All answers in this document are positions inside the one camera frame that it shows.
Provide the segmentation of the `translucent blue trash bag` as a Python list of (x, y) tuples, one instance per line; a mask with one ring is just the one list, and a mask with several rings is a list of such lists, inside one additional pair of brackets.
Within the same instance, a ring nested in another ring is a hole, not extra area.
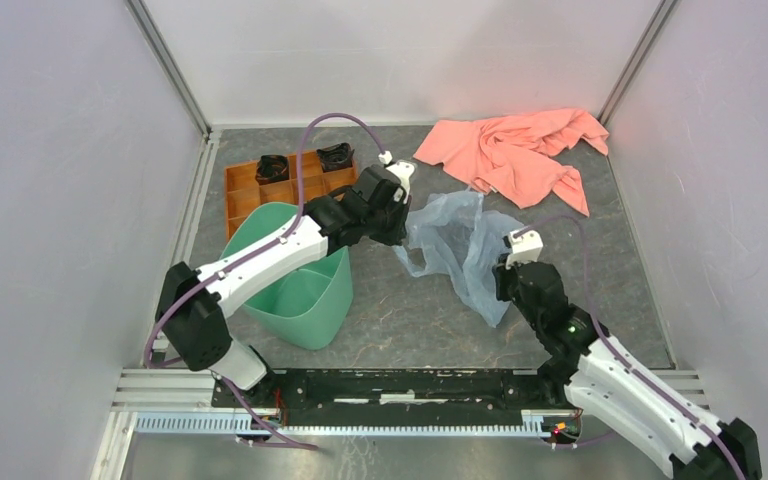
[(448, 276), (460, 301), (495, 328), (508, 304), (496, 298), (492, 268), (510, 251), (503, 237), (524, 224), (486, 210), (484, 199), (471, 190), (431, 194), (425, 206), (408, 214), (405, 243), (393, 251), (415, 278)]

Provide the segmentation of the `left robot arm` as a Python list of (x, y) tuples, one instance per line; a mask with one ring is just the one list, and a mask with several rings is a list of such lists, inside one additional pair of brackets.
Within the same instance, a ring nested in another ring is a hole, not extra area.
[(228, 317), (285, 275), (364, 238), (400, 244), (415, 170), (408, 161), (367, 167), (353, 185), (311, 199), (291, 220), (230, 257), (198, 268), (173, 265), (152, 332), (163, 333), (190, 370), (231, 381), (250, 407), (266, 405), (274, 394), (269, 367), (231, 336)]

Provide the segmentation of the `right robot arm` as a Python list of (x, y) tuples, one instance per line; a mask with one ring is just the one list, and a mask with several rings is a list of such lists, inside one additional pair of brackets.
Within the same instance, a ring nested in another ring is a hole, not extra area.
[(545, 405), (596, 417), (670, 479), (761, 478), (755, 430), (721, 420), (636, 360), (568, 299), (553, 265), (500, 261), (492, 273), (497, 298), (517, 309), (550, 355), (538, 370)]

